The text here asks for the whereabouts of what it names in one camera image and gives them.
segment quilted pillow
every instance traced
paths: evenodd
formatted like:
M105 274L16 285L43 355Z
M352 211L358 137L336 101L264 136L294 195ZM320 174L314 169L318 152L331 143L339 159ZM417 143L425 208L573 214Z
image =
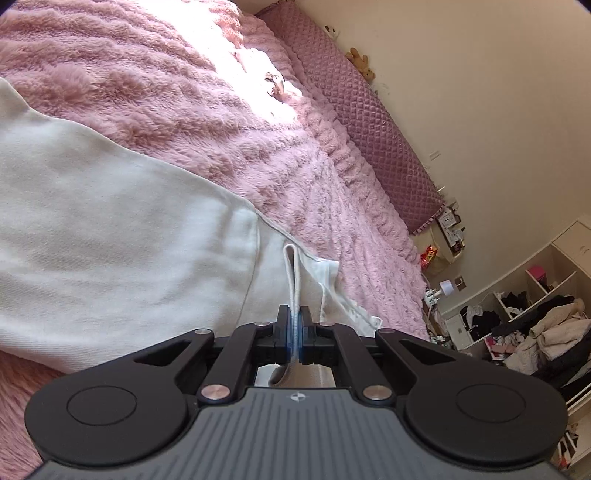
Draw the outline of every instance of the quilted pillow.
M365 79L335 43L291 1L258 15L300 59L412 233L439 214L443 199L412 147Z

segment teddy bear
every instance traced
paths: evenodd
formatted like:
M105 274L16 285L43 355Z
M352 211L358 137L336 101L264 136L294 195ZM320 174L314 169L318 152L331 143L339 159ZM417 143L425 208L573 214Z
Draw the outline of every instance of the teddy bear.
M359 52L357 51L357 48L351 47L351 51L347 52L345 54L345 57L347 57L347 59L353 65L355 65L355 68L359 71L361 75L363 75L363 78L368 83L370 83L375 78L375 73L369 69L368 56L363 55L363 57L361 57L361 55L359 55Z

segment pink plush bedspread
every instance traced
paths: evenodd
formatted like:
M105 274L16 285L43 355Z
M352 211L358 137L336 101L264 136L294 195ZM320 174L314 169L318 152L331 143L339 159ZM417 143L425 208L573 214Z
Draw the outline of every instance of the pink plush bedspread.
M348 295L385 325L425 337L407 228L293 52L228 1L141 3L20 0L0 17L1 75L36 110L247 198L311 251L339 260ZM245 72L242 48L265 52L283 74L282 101ZM3 480L38 465L23 411L56 375L0 353Z

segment white cloth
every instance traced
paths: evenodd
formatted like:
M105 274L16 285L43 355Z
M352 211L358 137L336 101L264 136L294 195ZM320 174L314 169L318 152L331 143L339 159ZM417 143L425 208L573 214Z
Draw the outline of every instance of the white cloth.
M381 325L342 294L337 262L246 200L42 115L3 79L0 192L0 349L57 370L195 328L230 335L280 304L360 335Z

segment pink item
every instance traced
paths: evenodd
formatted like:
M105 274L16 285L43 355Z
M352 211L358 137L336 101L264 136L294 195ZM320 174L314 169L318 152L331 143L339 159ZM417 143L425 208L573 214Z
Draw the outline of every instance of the pink item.
M247 198L311 251L339 260L346 293L385 326L426 338L407 228L297 57L229 1L165 8L168 22L123 0L19 0L0 17L1 73L36 110ZM269 55L285 79L282 102L245 73L241 48ZM22 412L56 375L0 353L2 480L39 463Z
M528 268L527 271L531 273L531 276L534 277L538 282L546 285L546 270L544 270L543 267L539 265L533 265L532 267Z
M435 220L443 199L382 102L335 43L293 1L257 15L295 52L333 105L408 230L419 232Z

